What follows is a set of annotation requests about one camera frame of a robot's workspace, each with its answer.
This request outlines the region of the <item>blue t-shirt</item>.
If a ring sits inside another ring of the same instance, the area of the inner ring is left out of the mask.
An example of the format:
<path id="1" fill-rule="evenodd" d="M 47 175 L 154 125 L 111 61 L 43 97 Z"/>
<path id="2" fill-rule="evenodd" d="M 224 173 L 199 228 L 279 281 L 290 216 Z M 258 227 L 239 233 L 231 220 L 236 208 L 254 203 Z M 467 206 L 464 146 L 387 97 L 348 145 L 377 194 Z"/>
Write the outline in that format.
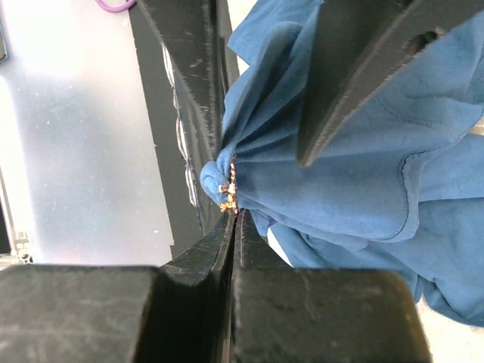
<path id="1" fill-rule="evenodd" d="M 431 45 L 301 168 L 296 133 L 317 1 L 259 1 L 229 47 L 247 63 L 225 97 L 223 147 L 200 176 L 296 268 L 397 271 L 415 300 L 483 324 L 483 15 Z"/>

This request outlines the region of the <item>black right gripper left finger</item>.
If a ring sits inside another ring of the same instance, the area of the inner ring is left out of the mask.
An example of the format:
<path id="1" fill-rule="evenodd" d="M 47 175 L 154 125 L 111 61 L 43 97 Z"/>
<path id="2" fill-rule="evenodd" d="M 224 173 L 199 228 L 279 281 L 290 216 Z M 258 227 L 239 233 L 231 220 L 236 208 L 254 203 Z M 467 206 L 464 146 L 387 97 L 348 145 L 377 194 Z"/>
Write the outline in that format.
<path id="1" fill-rule="evenodd" d="M 3 362 L 227 362 L 236 216 L 162 267 L 1 273 Z"/>

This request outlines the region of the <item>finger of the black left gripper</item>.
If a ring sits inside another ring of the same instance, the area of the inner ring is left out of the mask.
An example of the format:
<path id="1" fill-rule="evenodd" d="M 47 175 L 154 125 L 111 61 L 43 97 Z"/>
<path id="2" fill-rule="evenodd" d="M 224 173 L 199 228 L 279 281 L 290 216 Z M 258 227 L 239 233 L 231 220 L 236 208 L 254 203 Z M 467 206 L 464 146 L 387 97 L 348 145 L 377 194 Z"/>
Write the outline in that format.
<path id="1" fill-rule="evenodd" d="M 296 160 L 310 166 L 342 124 L 481 1 L 325 1 L 319 7 Z"/>
<path id="2" fill-rule="evenodd" d="M 138 7 L 165 46 L 199 120 L 202 148 L 210 160 L 221 145 L 219 19 L 226 1 L 139 1 Z"/>

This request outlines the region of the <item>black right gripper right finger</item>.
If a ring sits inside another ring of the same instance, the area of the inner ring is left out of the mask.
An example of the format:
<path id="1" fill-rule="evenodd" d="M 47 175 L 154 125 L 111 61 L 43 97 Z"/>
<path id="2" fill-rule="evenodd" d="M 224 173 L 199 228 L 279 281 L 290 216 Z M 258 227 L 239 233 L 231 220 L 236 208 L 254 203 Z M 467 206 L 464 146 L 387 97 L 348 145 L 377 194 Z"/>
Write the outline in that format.
<path id="1" fill-rule="evenodd" d="M 392 271 L 292 268 L 239 212 L 232 336 L 238 362 L 429 362 L 411 294 Z"/>

